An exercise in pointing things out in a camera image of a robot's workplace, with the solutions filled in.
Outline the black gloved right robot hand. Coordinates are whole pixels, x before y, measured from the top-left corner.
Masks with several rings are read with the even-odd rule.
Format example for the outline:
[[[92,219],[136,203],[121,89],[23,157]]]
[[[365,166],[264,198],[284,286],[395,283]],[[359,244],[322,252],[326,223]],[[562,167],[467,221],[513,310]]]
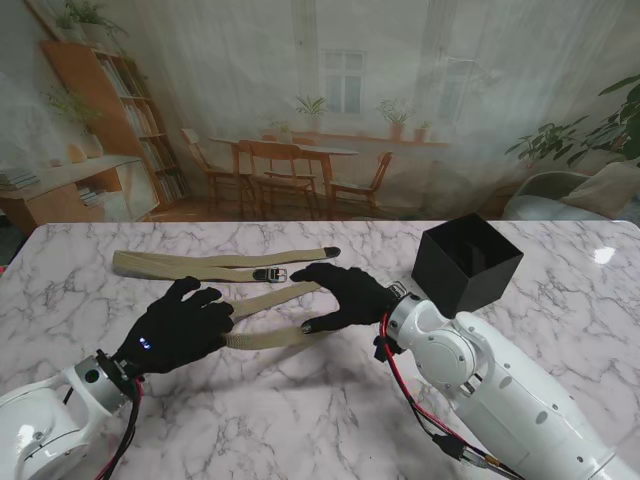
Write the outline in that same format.
[[[371,325],[399,303],[397,296],[359,268],[345,269],[329,263],[313,263],[294,272],[294,282],[314,282],[337,300],[337,311],[305,321],[304,334],[336,331],[351,325]]]

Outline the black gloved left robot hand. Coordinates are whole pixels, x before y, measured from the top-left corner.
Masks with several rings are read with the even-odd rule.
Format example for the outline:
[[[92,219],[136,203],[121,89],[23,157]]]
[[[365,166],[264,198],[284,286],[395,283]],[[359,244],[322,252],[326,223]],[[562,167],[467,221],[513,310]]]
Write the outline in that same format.
[[[226,345],[233,307],[219,290],[201,288],[194,277],[175,281],[133,325],[112,356],[127,376],[165,374],[198,361]]]

